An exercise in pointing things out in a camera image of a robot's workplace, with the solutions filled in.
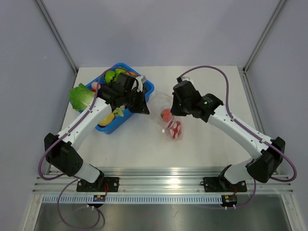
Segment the clear dotted zip bag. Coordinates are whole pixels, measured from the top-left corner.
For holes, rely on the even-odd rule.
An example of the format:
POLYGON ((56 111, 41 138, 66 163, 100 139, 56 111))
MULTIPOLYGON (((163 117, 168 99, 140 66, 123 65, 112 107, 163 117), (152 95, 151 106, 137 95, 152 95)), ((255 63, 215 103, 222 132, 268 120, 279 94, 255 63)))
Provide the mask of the clear dotted zip bag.
POLYGON ((154 92, 147 103, 150 114, 146 118, 157 125, 166 139, 178 141, 183 137, 183 123, 180 116, 172 115, 172 103, 171 96, 160 91, 154 92))

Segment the pink peach toy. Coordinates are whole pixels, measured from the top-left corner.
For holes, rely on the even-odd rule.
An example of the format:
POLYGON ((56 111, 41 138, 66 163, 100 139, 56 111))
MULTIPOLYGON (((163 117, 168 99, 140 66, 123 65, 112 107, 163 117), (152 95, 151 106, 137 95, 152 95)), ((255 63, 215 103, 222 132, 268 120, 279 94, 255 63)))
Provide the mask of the pink peach toy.
POLYGON ((160 116, 165 123, 169 122, 173 118, 170 108, 163 109, 160 113, 160 116))

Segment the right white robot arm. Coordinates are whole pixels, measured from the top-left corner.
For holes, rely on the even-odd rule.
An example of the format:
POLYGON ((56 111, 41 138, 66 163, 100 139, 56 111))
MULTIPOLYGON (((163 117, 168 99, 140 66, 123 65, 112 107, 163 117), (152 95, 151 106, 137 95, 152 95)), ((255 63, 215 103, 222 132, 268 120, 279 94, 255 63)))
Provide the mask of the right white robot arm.
POLYGON ((272 139, 250 126, 238 125, 222 100, 211 93, 202 96, 190 81, 184 80, 173 87, 171 113, 192 115, 217 127, 250 155, 244 162, 226 166, 210 184, 214 191, 230 192, 237 183, 249 179, 266 183, 282 162, 279 152, 285 148, 283 139, 272 139))

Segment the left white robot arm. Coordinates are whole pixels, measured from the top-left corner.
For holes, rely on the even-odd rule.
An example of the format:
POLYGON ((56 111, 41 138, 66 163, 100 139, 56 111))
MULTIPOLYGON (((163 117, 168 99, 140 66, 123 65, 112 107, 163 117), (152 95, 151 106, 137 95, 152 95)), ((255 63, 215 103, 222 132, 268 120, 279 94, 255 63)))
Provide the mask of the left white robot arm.
POLYGON ((116 108, 125 106, 131 113, 148 115, 143 85, 145 76, 120 73, 117 80, 96 90, 94 101, 67 128, 45 137, 45 159, 64 175, 87 182, 94 192, 104 186, 103 173, 78 154, 88 134, 116 108))

